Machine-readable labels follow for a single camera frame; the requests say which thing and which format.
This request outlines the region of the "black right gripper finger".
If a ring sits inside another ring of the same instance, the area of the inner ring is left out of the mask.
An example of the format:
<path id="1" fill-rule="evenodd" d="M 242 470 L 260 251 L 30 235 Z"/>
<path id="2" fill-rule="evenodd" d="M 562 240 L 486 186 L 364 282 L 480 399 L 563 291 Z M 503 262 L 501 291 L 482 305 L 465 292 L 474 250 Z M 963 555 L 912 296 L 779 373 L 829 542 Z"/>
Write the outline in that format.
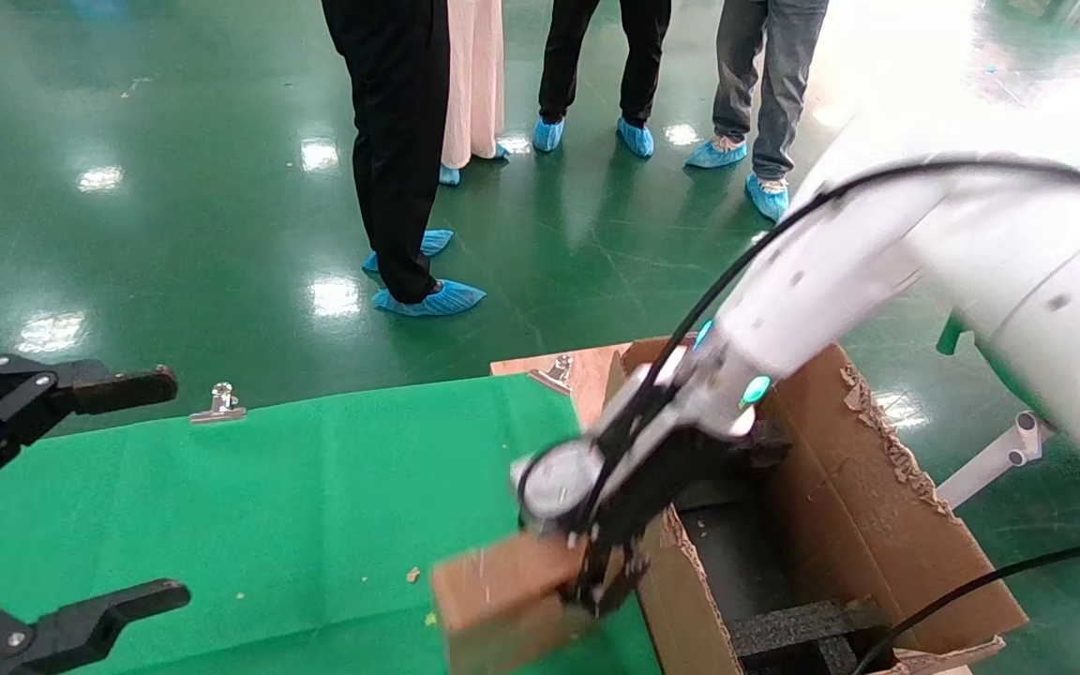
<path id="1" fill-rule="evenodd" d="M 609 568 L 616 548 L 600 542 L 584 543 L 582 561 L 570 585 L 570 606 L 586 611 L 592 618 L 613 615 Z"/>
<path id="2" fill-rule="evenodd" d="M 635 548 L 618 548 L 611 555 L 611 600 L 626 600 L 642 584 L 649 561 Z"/>

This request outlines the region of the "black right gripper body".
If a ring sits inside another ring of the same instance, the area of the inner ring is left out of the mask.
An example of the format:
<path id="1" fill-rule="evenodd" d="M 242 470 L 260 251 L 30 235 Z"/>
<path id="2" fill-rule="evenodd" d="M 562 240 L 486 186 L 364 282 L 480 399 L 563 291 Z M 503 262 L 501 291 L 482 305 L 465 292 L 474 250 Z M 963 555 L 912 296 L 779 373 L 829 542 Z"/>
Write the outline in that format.
<path id="1" fill-rule="evenodd" d="M 698 427 L 674 428 L 634 469 L 625 471 L 618 462 L 602 487 L 592 483 L 584 556 L 607 557 L 613 548 L 640 535 L 691 484 L 746 460 L 746 438 L 717 438 Z"/>

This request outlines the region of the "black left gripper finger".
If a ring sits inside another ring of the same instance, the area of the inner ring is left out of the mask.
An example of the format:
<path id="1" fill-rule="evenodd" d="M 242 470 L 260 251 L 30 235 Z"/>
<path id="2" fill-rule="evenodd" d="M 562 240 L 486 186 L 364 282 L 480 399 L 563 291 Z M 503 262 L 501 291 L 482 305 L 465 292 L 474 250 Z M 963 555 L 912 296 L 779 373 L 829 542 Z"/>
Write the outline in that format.
<path id="1" fill-rule="evenodd" d="M 0 354 L 0 470 L 70 415 L 138 409 L 176 399 L 175 373 L 114 372 L 98 360 L 55 365 Z"/>
<path id="2" fill-rule="evenodd" d="M 156 579 L 65 604 L 33 622 L 0 608 L 0 674 L 64 674 L 102 662 L 130 624 L 189 602 L 188 586 Z"/>

